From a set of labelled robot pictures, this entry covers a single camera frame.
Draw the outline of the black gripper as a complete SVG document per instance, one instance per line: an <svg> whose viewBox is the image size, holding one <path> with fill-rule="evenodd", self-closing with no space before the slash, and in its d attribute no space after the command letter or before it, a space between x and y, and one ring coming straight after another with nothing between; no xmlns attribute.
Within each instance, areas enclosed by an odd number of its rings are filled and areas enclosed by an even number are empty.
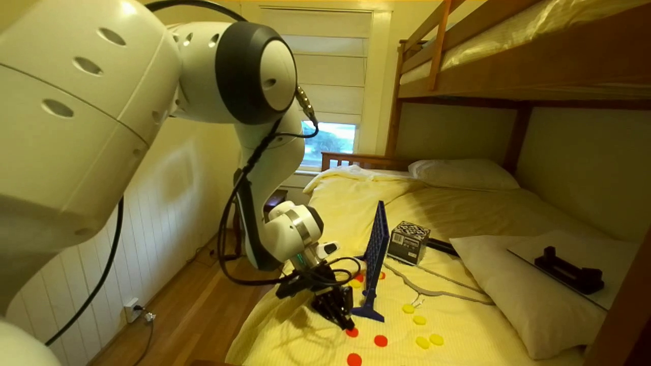
<svg viewBox="0 0 651 366"><path fill-rule="evenodd" d="M336 279L336 270L327 263L313 268L292 270L277 288L277 297L292 297L300 290L313 295L310 307L337 327L345 327L345 318L353 307L352 288Z"/></svg>

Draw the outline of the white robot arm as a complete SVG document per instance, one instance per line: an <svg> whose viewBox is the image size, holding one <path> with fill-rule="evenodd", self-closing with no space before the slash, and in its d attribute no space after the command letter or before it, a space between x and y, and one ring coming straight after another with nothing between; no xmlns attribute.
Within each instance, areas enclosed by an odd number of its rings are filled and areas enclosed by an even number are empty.
<svg viewBox="0 0 651 366"><path fill-rule="evenodd" d="M0 309L53 256L117 224L169 118L234 126L243 162L228 211L280 295L348 327L352 290L309 206L273 204L317 133L282 36L235 14L166 27L139 0L5 0L0 14Z"/></svg>

